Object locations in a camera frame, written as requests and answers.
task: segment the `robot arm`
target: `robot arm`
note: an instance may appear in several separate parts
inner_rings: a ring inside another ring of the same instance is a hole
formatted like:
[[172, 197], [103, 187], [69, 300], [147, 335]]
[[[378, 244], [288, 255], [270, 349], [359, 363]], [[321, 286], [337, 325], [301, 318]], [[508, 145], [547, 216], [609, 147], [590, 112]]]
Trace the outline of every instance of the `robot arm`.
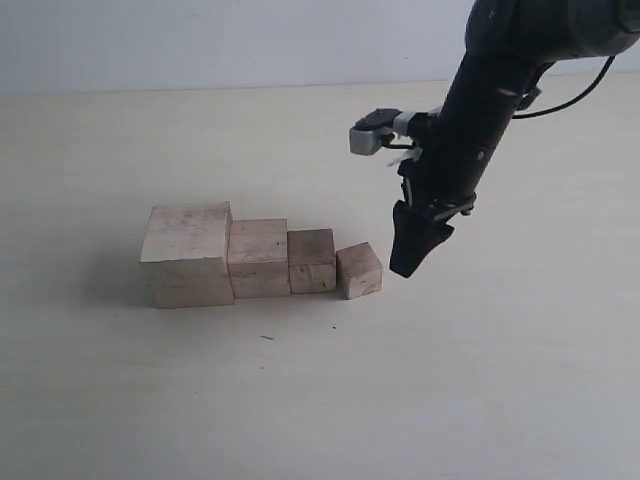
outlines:
[[474, 208], [476, 187], [509, 122], [528, 108], [556, 62], [612, 57], [640, 38], [640, 0], [477, 0], [467, 52], [439, 111], [376, 110], [350, 132], [351, 151], [372, 155], [412, 144], [400, 164], [404, 200], [394, 207], [390, 268], [409, 278]]

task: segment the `table surface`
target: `table surface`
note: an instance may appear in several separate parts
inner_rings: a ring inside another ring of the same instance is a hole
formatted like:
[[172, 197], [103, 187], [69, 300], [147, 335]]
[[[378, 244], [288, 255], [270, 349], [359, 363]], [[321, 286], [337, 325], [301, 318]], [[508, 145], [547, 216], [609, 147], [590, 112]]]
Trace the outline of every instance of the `table surface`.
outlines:
[[178, 311], [137, 263], [155, 204], [229, 200], [386, 264], [399, 178], [347, 131], [447, 85], [0, 97], [0, 475], [638, 478], [639, 82], [514, 122], [409, 281]]

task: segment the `large wooden block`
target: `large wooden block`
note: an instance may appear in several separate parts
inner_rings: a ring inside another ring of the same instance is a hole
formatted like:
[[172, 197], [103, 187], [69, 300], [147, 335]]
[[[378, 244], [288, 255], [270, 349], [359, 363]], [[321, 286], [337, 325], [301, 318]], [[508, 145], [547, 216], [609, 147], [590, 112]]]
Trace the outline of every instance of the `large wooden block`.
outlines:
[[288, 243], [292, 293], [321, 293], [336, 289], [333, 230], [289, 232]]
[[140, 265], [156, 307], [234, 303], [227, 270], [231, 221], [228, 202], [153, 208]]
[[290, 295], [287, 221], [233, 222], [227, 261], [236, 298]]
[[371, 245], [361, 243], [337, 253], [340, 284], [349, 300], [382, 289], [382, 263]]

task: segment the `white wall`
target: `white wall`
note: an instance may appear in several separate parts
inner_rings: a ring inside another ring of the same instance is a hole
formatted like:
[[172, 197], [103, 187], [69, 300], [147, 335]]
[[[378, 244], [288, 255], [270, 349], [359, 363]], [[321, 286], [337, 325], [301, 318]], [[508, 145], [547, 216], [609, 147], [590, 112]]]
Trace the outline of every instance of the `white wall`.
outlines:
[[0, 94], [448, 79], [472, 3], [0, 0]]

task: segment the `black cable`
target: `black cable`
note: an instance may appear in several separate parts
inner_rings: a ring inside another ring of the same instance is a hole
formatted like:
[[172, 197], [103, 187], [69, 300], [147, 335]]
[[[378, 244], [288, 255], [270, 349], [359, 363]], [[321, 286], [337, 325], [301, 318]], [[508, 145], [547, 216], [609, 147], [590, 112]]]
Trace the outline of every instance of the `black cable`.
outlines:
[[582, 92], [580, 95], [578, 95], [573, 100], [570, 100], [567, 103], [563, 103], [562, 105], [558, 105], [557, 107], [550, 108], [548, 110], [541, 110], [539, 112], [534, 112], [534, 113], [525, 113], [525, 114], [522, 114], [522, 115], [514, 115], [513, 118], [515, 120], [524, 120], [524, 119], [527, 119], [527, 118], [542, 117], [543, 115], [550, 115], [552, 113], [556, 113], [556, 112], [559, 112], [561, 110], [566, 110], [567, 108], [574, 106], [580, 100], [584, 99], [587, 95], [589, 95], [591, 92], [593, 92], [598, 85], [600, 85], [600, 82], [602, 82], [604, 77], [607, 75], [607, 72], [611, 68], [611, 65], [613, 65], [613, 61], [615, 59], [616, 59], [615, 55], [612, 56], [612, 57], [609, 57], [607, 59], [607, 61], [605, 62], [604, 66], [602, 67], [602, 70], [600, 70], [600, 73], [598, 74], [596, 79], [593, 81], [593, 83], [591, 85], [589, 85], [589, 87], [584, 92]]

